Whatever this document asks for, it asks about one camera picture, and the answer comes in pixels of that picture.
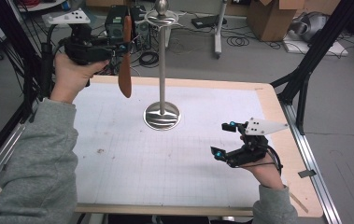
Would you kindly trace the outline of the metal utensil stand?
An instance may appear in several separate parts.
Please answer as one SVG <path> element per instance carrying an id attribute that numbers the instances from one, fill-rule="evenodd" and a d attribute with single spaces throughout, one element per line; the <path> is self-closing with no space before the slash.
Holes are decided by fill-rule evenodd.
<path id="1" fill-rule="evenodd" d="M 168 131 L 177 126 L 180 121 L 179 109 L 165 100 L 165 33 L 166 29 L 176 24 L 178 15 L 168 11 L 167 0 L 156 0 L 153 10 L 144 19 L 158 28 L 159 56 L 159 101 L 149 105 L 144 112 L 145 123 L 153 130 Z"/>

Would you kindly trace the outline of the black frame strut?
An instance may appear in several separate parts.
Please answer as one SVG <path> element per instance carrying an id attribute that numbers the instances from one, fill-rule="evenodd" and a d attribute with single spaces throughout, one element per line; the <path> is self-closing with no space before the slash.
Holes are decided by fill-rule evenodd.
<path id="1" fill-rule="evenodd" d="M 8 0 L 0 0 L 0 29 L 6 37 L 3 41 L 0 36 L 0 47 L 7 55 L 16 76 L 23 80 L 20 84 L 23 95 L 21 110 L 25 117 L 29 117 L 40 93 L 40 61 Z"/>
<path id="2" fill-rule="evenodd" d="M 285 84 L 283 91 L 277 94 L 278 101 L 283 105 L 292 105 L 295 96 L 299 95 L 295 125 L 301 135 L 304 135 L 304 112 L 309 79 L 353 17 L 354 0 L 341 0 L 299 65 L 291 73 L 271 82 L 273 88 Z"/>

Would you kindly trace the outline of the silver grey bag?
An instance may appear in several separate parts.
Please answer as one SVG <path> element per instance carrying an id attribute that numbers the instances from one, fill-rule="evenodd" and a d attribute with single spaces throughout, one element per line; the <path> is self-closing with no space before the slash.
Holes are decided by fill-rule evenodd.
<path id="1" fill-rule="evenodd" d="M 305 42 L 310 43 L 318 35 L 318 32 L 324 28 L 328 20 L 329 16 L 321 12 L 303 12 L 292 20 L 289 30 Z"/>

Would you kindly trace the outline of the black frame post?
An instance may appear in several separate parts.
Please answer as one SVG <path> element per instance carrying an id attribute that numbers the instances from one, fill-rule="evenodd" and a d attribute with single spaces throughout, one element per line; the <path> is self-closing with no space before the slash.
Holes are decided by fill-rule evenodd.
<path id="1" fill-rule="evenodd" d="M 52 45 L 49 43 L 41 44 L 41 95 L 50 96 L 50 86 L 53 72 Z"/>

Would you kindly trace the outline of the flat black device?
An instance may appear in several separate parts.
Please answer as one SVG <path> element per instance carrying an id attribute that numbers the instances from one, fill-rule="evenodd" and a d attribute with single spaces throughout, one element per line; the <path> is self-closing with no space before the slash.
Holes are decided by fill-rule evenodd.
<path id="1" fill-rule="evenodd" d="M 191 20 L 191 24 L 197 29 L 217 27 L 219 25 L 219 19 L 219 15 L 194 18 Z"/>

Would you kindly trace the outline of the open cardboard box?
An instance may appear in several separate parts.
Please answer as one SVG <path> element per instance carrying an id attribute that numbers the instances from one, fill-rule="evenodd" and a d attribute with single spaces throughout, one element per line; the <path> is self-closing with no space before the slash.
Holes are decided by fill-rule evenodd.
<path id="1" fill-rule="evenodd" d="M 331 15 L 341 0 L 251 0 L 247 25 L 261 41 L 282 41 L 292 19 L 302 12 Z"/>

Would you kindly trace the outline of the person's left hand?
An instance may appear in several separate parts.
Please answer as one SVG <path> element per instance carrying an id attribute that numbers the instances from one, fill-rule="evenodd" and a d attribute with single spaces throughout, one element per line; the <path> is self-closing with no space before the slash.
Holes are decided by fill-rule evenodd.
<path id="1" fill-rule="evenodd" d="M 106 65 L 108 65 L 108 61 L 79 65 L 66 54 L 57 54 L 55 56 L 56 81 L 50 99 L 72 104 L 78 93 L 85 88 L 89 79 Z"/>

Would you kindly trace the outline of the wooden spatula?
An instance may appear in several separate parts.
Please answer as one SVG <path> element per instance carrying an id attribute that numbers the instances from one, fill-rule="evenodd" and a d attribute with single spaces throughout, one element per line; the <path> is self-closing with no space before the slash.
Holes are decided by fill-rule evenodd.
<path id="1" fill-rule="evenodd" d="M 131 32 L 132 32 L 131 17 L 126 16 L 124 18 L 124 24 L 123 24 L 123 41 L 126 42 L 127 44 L 131 42 Z M 127 49 L 127 52 L 123 55 L 120 64 L 120 72 L 118 77 L 120 91 L 126 98 L 130 98 L 132 95 L 130 61 L 131 61 L 130 50 Z"/>

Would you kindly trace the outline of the person's right hand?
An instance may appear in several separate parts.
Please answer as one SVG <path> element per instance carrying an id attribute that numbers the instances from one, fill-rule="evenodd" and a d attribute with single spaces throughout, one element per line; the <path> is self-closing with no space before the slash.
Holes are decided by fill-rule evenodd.
<path id="1" fill-rule="evenodd" d="M 242 165 L 243 169 L 251 172 L 259 183 L 269 189 L 284 189 L 281 176 L 269 154 L 264 158 Z"/>

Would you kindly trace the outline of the white grid mat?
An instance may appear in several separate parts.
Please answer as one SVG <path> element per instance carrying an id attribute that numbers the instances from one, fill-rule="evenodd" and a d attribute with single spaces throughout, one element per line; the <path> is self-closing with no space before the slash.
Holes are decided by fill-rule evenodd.
<path id="1" fill-rule="evenodd" d="M 93 83 L 75 100 L 78 201 L 87 204 L 250 207 L 259 198 L 251 173 L 214 159 L 212 147 L 241 147 L 225 122 L 263 116 L 254 90 L 169 87 L 179 124 L 155 131 L 144 110 L 159 98 L 156 86 L 135 85 L 131 98 L 118 86 Z"/>

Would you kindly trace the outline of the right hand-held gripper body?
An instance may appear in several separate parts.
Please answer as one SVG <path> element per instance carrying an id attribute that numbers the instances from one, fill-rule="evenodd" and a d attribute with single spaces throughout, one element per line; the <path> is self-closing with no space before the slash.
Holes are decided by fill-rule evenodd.
<path id="1" fill-rule="evenodd" d="M 276 168 L 282 168 L 276 151 L 268 144 L 267 134 L 279 132 L 289 127 L 288 123 L 280 123 L 265 119 L 251 118 L 245 122 L 247 128 L 243 133 L 244 145 L 239 149 L 227 153 L 227 164 L 237 168 L 244 164 L 258 161 L 269 154 Z"/>

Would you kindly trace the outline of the white floor stand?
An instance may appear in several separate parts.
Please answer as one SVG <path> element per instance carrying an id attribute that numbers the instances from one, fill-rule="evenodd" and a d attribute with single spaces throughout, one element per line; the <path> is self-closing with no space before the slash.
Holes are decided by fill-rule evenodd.
<path id="1" fill-rule="evenodd" d="M 215 57 L 217 59 L 220 58 L 220 55 L 222 53 L 221 28 L 222 28 L 223 19 L 224 19 L 226 7 L 227 7 L 227 0 L 220 0 L 220 1 L 221 1 L 221 5 L 220 5 L 219 14 L 216 17 L 217 26 L 216 26 L 215 34 L 214 34 L 214 53 L 215 53 Z"/>

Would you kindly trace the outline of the white floor board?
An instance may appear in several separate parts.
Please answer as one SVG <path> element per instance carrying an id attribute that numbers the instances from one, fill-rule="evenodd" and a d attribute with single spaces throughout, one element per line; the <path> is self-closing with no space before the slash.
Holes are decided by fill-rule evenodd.
<path id="1" fill-rule="evenodd" d="M 310 47 L 301 37 L 293 33 L 288 33 L 282 41 L 286 52 L 295 54 L 306 54 Z M 327 56 L 346 57 L 347 50 L 337 41 L 326 52 Z"/>

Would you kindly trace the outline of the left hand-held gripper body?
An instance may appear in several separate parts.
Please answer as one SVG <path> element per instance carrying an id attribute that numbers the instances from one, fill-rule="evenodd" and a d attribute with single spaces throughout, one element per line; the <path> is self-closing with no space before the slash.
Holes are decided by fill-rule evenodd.
<path id="1" fill-rule="evenodd" d="M 42 44 L 42 61 L 45 63 L 49 63 L 53 55 L 51 34 L 57 25 L 68 25 L 72 29 L 71 35 L 61 43 L 67 56 L 75 63 L 94 63 L 117 56 L 115 45 L 110 45 L 105 37 L 92 35 L 91 20 L 81 8 L 60 16 L 46 16 L 44 22 L 50 25 L 47 41 Z"/>

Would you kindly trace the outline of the black computer tower green label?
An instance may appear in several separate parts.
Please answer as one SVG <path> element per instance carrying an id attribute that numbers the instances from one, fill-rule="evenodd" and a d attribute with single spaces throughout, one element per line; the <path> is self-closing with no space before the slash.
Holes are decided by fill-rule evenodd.
<path id="1" fill-rule="evenodd" d="M 106 35 L 111 42 L 117 43 L 123 40 L 123 24 L 128 8 L 125 5 L 111 6 L 105 21 Z"/>

